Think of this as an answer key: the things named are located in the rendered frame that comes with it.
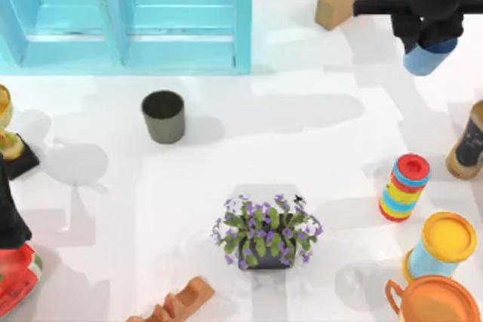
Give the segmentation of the light blue rack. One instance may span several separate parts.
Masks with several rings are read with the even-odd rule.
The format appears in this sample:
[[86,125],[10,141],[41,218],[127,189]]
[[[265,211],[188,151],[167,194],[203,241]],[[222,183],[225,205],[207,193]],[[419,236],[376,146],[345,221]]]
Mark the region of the light blue rack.
[[0,0],[0,75],[247,74],[252,0]]

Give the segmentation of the blue cup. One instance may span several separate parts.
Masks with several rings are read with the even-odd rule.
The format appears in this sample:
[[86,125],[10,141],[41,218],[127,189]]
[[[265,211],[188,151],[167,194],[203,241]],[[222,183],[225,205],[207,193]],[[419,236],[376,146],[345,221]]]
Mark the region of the blue cup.
[[403,66],[415,76],[427,76],[455,50],[458,39],[452,38],[423,48],[416,43],[403,57]]

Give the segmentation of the blue can with yellow lid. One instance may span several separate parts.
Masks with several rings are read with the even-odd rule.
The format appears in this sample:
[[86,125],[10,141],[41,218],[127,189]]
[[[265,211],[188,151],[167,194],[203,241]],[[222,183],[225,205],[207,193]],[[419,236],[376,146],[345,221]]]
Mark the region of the blue can with yellow lid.
[[434,274],[450,278],[477,246],[473,225],[459,214],[437,212],[424,223],[420,240],[402,263],[406,281]]

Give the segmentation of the stack of coloured rings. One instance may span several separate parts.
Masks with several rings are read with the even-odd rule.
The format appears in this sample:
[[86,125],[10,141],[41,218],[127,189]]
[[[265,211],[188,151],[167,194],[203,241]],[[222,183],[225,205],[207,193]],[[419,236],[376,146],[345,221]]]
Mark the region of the stack of coloured rings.
[[414,153],[400,156],[380,196],[381,214],[393,222],[408,219],[430,177],[430,166],[425,158]]

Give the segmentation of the brown bottle with black label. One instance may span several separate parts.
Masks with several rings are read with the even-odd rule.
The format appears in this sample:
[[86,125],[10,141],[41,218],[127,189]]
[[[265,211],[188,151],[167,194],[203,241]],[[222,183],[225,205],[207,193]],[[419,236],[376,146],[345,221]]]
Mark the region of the brown bottle with black label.
[[465,130],[446,158],[448,171],[459,179],[472,179],[483,168],[483,100],[469,113]]

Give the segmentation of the orange lidded pot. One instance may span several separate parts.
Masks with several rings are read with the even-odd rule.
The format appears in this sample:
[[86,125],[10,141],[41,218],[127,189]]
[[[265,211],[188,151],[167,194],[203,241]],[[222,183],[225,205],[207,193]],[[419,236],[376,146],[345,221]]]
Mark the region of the orange lidded pot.
[[483,322],[471,293],[450,278],[428,275],[406,288],[389,280],[385,294],[398,322]]

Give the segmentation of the gold trophy with black base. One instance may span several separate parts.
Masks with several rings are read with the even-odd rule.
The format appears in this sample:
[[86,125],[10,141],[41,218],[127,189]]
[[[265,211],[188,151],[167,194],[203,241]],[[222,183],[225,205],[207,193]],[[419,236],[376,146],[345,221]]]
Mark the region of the gold trophy with black base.
[[5,161],[6,175],[9,180],[31,171],[39,166],[37,155],[23,138],[7,130],[13,116],[13,102],[10,91],[0,84],[0,153]]

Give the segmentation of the terracotta orange stapler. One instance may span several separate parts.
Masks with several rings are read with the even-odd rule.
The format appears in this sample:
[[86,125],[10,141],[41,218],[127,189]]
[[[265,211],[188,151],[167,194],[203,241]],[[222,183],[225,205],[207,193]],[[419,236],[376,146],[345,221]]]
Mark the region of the terracotta orange stapler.
[[125,322],[186,322],[214,294],[212,286],[196,276],[179,293],[168,293],[161,305],[154,306],[150,316],[131,316]]

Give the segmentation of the dark grey cup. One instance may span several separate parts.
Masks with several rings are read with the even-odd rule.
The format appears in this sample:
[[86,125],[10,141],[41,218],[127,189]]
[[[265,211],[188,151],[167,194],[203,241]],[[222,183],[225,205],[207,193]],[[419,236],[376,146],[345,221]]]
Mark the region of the dark grey cup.
[[171,90],[158,90],[141,103],[146,128],[151,139],[169,145],[181,140],[186,132],[183,98]]

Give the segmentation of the purple flower plant pot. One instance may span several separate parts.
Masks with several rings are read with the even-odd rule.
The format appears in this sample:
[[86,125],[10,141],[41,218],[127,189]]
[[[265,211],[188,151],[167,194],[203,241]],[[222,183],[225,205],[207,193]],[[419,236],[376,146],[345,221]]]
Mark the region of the purple flower plant pot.
[[226,263],[241,270],[286,269],[298,259],[308,263],[323,227],[305,205],[300,195],[277,194],[265,202],[236,195],[224,203],[211,236],[223,248]]

